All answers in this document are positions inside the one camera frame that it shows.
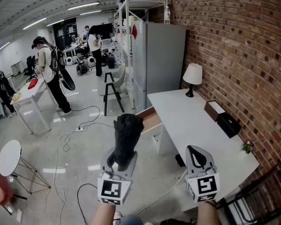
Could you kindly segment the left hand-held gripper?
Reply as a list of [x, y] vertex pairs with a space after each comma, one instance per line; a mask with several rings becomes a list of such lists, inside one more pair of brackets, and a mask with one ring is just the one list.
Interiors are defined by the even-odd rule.
[[109, 205], [123, 205], [132, 186], [132, 176], [138, 153], [134, 152], [128, 160], [125, 170], [118, 171], [118, 164], [114, 156], [115, 148], [105, 152], [100, 161], [101, 173], [97, 179], [97, 196], [101, 203]]

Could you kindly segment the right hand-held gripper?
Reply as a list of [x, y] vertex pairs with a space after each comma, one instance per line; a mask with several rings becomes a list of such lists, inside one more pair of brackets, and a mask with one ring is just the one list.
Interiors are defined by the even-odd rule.
[[185, 157], [188, 172], [185, 182], [193, 201], [213, 200], [220, 191], [220, 178], [212, 155], [200, 147], [189, 145], [185, 149]]

